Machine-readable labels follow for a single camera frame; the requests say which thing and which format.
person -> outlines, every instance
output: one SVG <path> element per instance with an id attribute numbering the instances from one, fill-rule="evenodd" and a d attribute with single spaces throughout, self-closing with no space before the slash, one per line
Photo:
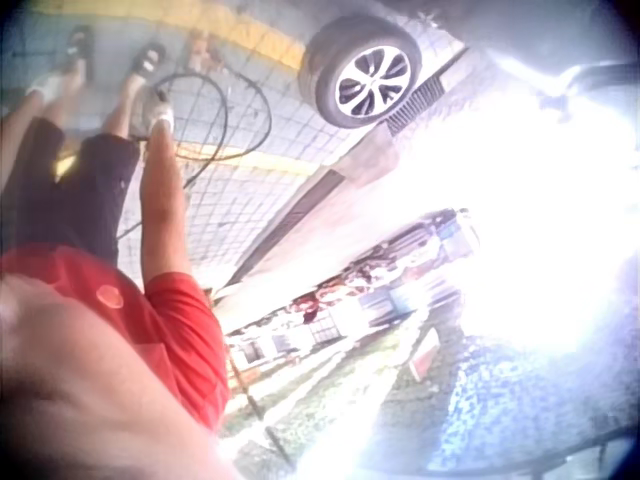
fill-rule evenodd
<path id="1" fill-rule="evenodd" d="M 173 114 L 159 97 L 140 187 L 144 293 L 117 269 L 140 156 L 131 111 L 161 45 L 140 52 L 102 132 L 54 175 L 93 42 L 76 28 L 63 68 L 1 124 L 0 456 L 24 478 L 235 478 L 212 433 L 229 397 L 226 348 L 191 276 Z"/>

car wheel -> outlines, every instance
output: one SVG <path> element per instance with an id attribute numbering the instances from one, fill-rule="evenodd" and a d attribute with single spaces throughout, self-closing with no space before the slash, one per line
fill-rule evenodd
<path id="1" fill-rule="evenodd" d="M 402 104 L 421 67 L 420 48 L 402 28 L 378 17 L 343 17 L 307 46 L 300 92 L 332 125 L 364 127 Z"/>

black sandal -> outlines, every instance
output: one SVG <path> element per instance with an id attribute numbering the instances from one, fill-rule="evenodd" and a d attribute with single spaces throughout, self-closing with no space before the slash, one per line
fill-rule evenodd
<path id="1" fill-rule="evenodd" d="M 79 25 L 73 29 L 67 43 L 67 69 L 73 68 L 77 60 L 84 60 L 87 64 L 86 80 L 90 83 L 95 72 L 94 52 L 95 34 L 93 27 Z"/>
<path id="2" fill-rule="evenodd" d="M 155 53 L 156 58 L 150 55 L 151 53 Z M 149 78 L 158 69 L 158 66 L 164 61 L 166 56 L 167 50 L 162 44 L 158 42 L 148 43 L 140 53 L 136 55 L 136 58 L 133 59 L 131 73 L 135 73 L 145 80 L 149 80 Z"/>

tire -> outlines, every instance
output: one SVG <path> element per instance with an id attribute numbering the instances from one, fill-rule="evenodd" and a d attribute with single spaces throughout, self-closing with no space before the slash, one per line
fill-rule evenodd
<path id="1" fill-rule="evenodd" d="M 396 50 L 401 55 L 394 57 L 394 62 L 398 60 L 408 65 L 405 80 L 408 83 L 406 87 L 403 85 L 402 90 L 392 92 L 392 96 L 388 96 L 382 104 L 378 102 L 378 109 L 384 108 L 384 111 L 376 112 L 373 108 L 372 112 L 362 115 L 346 114 L 344 105 L 341 110 L 336 92 L 345 68 L 365 52 L 387 55 L 387 51 Z M 341 128 L 360 128 L 380 121 L 400 107 L 411 94 L 421 67 L 420 48 L 402 28 L 378 17 L 343 17 L 325 26 L 311 40 L 303 58 L 298 83 L 303 99 L 328 123 Z"/>

red shirt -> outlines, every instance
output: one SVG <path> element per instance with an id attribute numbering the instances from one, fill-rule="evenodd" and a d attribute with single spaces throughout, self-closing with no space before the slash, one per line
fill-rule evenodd
<path id="1" fill-rule="evenodd" d="M 104 318 L 204 426 L 215 429 L 229 399 L 220 324 L 193 277 L 165 273 L 145 293 L 80 250 L 30 245 L 8 252 L 0 271 L 41 280 Z"/>

